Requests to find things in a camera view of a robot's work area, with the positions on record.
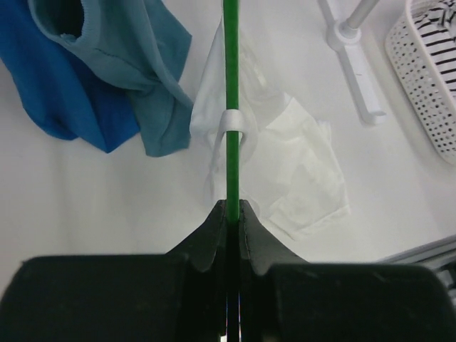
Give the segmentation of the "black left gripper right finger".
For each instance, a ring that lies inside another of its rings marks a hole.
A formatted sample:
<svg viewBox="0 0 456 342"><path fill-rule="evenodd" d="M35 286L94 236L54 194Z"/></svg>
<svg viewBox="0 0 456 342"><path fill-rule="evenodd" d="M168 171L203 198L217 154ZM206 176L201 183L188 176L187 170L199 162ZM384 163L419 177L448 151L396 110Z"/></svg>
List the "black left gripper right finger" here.
<svg viewBox="0 0 456 342"><path fill-rule="evenodd" d="M293 253L247 201L239 220L243 341L453 341L442 282L413 264L319 264Z"/></svg>

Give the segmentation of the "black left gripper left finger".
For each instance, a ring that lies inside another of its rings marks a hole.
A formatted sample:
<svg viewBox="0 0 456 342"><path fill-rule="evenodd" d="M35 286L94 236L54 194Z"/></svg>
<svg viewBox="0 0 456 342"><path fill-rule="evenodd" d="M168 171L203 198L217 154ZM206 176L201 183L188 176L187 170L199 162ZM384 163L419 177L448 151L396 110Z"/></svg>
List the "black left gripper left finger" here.
<svg viewBox="0 0 456 342"><path fill-rule="evenodd" d="M3 341L218 341L225 203L166 254L39 256L1 298Z"/></svg>

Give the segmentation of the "white tank top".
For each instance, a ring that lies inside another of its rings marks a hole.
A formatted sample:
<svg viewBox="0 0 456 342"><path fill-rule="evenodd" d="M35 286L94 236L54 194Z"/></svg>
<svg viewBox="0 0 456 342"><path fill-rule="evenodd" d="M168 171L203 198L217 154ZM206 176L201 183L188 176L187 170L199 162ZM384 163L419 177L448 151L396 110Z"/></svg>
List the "white tank top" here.
<svg viewBox="0 0 456 342"><path fill-rule="evenodd" d="M207 151L208 204L227 194L225 108L224 28L218 26L190 121L192 139ZM263 224L298 240L348 216L330 125L276 83L245 28L239 30L239 110L239 191Z"/></svg>

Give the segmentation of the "green hanger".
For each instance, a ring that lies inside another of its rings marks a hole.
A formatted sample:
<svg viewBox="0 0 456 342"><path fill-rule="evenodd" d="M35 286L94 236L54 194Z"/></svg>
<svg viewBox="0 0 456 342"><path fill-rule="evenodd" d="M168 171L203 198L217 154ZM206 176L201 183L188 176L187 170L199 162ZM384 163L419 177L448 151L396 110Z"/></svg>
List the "green hanger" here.
<svg viewBox="0 0 456 342"><path fill-rule="evenodd" d="M225 47L225 95L230 122L239 109L239 2L223 1ZM239 221L239 131L226 133L227 157L227 220Z"/></svg>

